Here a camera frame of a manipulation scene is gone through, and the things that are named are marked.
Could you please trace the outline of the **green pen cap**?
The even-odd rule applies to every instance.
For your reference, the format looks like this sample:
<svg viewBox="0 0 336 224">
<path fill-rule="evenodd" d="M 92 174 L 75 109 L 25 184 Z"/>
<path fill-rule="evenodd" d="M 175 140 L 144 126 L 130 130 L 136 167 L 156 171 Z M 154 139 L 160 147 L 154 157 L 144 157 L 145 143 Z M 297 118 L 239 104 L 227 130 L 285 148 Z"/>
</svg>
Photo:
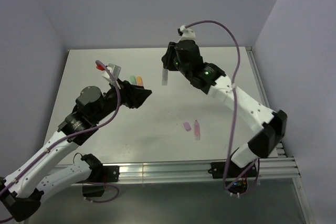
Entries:
<svg viewBox="0 0 336 224">
<path fill-rule="evenodd" d="M 135 76 L 131 76 L 131 77 L 130 77 L 130 82 L 131 82 L 132 84 L 136 84 L 136 78 L 135 78 Z"/>
</svg>

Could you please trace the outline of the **yellow pen cap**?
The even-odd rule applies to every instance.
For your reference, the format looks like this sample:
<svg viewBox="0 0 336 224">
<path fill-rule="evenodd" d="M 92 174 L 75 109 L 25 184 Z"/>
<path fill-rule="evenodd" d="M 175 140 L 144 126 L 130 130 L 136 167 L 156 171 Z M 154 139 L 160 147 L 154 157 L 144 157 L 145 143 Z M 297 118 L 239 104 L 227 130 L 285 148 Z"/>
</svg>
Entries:
<svg viewBox="0 0 336 224">
<path fill-rule="evenodd" d="M 142 78 L 140 76 L 136 77 L 136 82 L 137 82 L 138 86 L 143 86 L 143 81 L 142 81 Z"/>
</svg>

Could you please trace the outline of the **purple pen cap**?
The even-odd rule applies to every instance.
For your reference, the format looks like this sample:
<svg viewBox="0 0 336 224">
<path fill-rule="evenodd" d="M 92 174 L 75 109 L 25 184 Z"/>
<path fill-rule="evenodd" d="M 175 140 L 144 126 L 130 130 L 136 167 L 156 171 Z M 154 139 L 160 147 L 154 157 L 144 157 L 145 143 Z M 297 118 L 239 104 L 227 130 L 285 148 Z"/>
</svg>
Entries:
<svg viewBox="0 0 336 224">
<path fill-rule="evenodd" d="M 185 128 L 186 131 L 190 131 L 191 130 L 191 126 L 190 126 L 190 124 L 188 122 L 184 122 L 183 126 L 184 126 L 184 128 Z"/>
</svg>

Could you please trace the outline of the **pink highlighter pen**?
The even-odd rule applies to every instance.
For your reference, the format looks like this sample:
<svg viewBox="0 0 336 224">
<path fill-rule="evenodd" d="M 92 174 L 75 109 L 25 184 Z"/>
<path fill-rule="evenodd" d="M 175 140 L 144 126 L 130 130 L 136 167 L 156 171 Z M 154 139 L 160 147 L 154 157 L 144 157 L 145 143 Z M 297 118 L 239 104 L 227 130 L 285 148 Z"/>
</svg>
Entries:
<svg viewBox="0 0 336 224">
<path fill-rule="evenodd" d="M 197 141 L 199 141 L 200 138 L 201 138 L 201 136 L 200 136 L 200 125 L 199 125 L 197 120 L 195 120 L 195 122 L 194 122 L 194 136 L 195 136 L 195 139 Z"/>
</svg>

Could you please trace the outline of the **grey pen orange tip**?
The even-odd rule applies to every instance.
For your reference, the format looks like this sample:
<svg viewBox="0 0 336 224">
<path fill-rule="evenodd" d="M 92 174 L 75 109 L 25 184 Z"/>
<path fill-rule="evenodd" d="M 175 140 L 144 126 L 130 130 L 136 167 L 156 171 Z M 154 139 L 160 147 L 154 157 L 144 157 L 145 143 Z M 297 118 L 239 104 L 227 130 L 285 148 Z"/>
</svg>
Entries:
<svg viewBox="0 0 336 224">
<path fill-rule="evenodd" d="M 162 69 L 162 85 L 166 86 L 168 82 L 169 71 L 165 68 Z"/>
</svg>

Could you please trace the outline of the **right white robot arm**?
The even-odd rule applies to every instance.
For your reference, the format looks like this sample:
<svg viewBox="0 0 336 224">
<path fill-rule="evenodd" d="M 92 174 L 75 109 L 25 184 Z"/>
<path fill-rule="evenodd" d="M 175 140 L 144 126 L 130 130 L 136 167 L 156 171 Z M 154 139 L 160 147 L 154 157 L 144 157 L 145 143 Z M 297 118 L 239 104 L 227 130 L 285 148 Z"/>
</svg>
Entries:
<svg viewBox="0 0 336 224">
<path fill-rule="evenodd" d="M 170 42 L 161 60 L 164 69 L 179 71 L 193 87 L 232 109 L 234 115 L 241 117 L 255 133 L 230 155 L 227 164 L 230 175 L 240 176 L 249 163 L 257 158 L 267 158 L 285 136 L 287 114 L 262 105 L 235 86 L 220 67 L 204 62 L 195 41 Z"/>
</svg>

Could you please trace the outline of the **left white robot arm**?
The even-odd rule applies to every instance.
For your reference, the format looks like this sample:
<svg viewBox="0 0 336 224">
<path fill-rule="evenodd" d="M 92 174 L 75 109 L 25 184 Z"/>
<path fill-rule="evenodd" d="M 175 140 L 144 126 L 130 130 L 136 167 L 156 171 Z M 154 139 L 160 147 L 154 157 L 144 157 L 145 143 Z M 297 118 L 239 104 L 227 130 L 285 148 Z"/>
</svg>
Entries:
<svg viewBox="0 0 336 224">
<path fill-rule="evenodd" d="M 68 154 L 75 151 L 96 131 L 97 124 L 108 115 L 115 116 L 120 106 L 139 108 L 152 94 L 151 90 L 118 81 L 119 90 L 111 87 L 103 93 L 96 86 L 85 87 L 76 105 L 50 140 L 24 165 L 1 178 L 1 202 L 17 222 L 32 216 L 52 195 L 77 182 L 96 183 L 103 180 L 103 164 L 93 155 L 55 172 L 50 171 Z"/>
</svg>

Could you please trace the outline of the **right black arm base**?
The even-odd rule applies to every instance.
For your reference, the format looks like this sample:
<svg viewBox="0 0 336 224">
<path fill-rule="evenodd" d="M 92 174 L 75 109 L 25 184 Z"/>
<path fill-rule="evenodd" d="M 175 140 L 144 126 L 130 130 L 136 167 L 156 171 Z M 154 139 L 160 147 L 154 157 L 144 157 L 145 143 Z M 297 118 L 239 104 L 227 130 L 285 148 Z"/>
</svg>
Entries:
<svg viewBox="0 0 336 224">
<path fill-rule="evenodd" d="M 260 172 L 258 159 L 243 168 L 230 161 L 226 176 L 224 176 L 225 167 L 226 162 L 212 162 L 208 173 L 212 175 L 213 179 L 223 180 L 224 190 L 231 197 L 239 198 L 257 185 Z"/>
</svg>

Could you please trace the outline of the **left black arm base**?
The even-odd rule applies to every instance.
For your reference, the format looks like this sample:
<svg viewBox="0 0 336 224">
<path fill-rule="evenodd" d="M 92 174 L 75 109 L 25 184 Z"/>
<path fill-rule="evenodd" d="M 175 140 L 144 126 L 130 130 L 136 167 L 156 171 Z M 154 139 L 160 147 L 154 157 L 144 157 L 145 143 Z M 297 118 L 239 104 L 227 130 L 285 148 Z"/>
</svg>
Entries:
<svg viewBox="0 0 336 224">
<path fill-rule="evenodd" d="M 86 198 L 95 198 L 103 196 L 106 192 L 107 183 L 115 183 L 119 179 L 120 167 L 117 165 L 102 166 L 96 168 L 93 174 L 83 182 L 88 185 L 82 186 L 82 195 Z"/>
</svg>

